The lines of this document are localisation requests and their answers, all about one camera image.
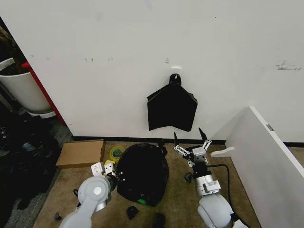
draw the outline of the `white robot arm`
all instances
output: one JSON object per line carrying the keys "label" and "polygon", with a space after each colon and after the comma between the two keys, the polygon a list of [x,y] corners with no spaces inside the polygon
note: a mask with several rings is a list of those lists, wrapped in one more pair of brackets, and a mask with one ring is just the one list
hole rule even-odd
{"label": "white robot arm", "polygon": [[102,162],[91,166],[93,177],[86,179],[78,190],[81,206],[67,215],[59,228],[91,228],[91,216],[103,209],[111,200],[111,191],[116,187],[116,177],[104,176]]}
{"label": "white robot arm", "polygon": [[[203,139],[206,138],[206,135],[200,128],[199,132]],[[195,146],[185,150],[179,146],[175,133],[174,138],[174,150],[187,159],[188,165],[193,168],[192,177],[195,180],[196,192],[202,197],[199,201],[198,213],[207,227],[224,228],[232,219],[234,222],[233,228],[247,228],[248,226],[244,225],[233,211],[231,205],[219,194],[219,190],[221,189],[220,184],[217,180],[213,180],[212,174],[208,169],[208,167],[225,166],[228,172],[226,165],[207,165],[206,151],[211,144],[211,140],[206,140],[202,146]]]}

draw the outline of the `cardboard box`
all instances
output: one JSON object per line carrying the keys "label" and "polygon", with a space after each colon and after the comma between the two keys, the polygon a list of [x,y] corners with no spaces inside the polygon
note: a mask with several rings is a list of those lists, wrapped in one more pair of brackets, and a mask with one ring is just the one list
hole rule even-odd
{"label": "cardboard box", "polygon": [[63,145],[56,166],[66,168],[90,167],[102,162],[105,153],[105,141],[89,140],[68,142]]}

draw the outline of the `white bucket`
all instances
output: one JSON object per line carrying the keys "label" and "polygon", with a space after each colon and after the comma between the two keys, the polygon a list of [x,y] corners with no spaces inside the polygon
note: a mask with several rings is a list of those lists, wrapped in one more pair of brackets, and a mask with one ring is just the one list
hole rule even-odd
{"label": "white bucket", "polygon": [[[0,62],[0,70],[3,70],[13,63],[15,63],[13,58]],[[33,114],[52,112],[51,106],[30,72],[21,75],[0,75],[0,81],[14,98],[29,112]]]}

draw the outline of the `yellow tape roll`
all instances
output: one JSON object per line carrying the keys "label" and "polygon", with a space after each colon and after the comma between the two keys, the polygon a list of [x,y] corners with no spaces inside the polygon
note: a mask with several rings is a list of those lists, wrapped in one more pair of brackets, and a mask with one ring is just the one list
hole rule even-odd
{"label": "yellow tape roll", "polygon": [[125,152],[125,148],[123,146],[113,147],[109,153],[111,160],[113,160],[117,164],[123,152]]}

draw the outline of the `red object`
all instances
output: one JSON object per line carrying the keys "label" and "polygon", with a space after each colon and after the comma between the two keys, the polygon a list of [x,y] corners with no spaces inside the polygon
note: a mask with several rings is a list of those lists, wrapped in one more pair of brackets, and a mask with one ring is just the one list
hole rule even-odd
{"label": "red object", "polygon": [[60,115],[58,109],[56,108],[55,104],[53,103],[52,99],[49,97],[46,89],[43,87],[42,83],[40,82],[40,80],[38,79],[37,75],[35,74],[33,68],[30,66],[29,62],[25,62],[24,64],[21,65],[22,68],[28,69],[29,72],[32,74],[35,82],[37,83],[37,85],[39,86],[41,92],[43,93],[43,95],[46,97],[49,105],[52,107],[52,109],[54,110],[54,112],[57,115],[57,118],[59,119],[59,121],[62,123],[63,126],[66,126],[66,122],[63,120],[62,116]]}

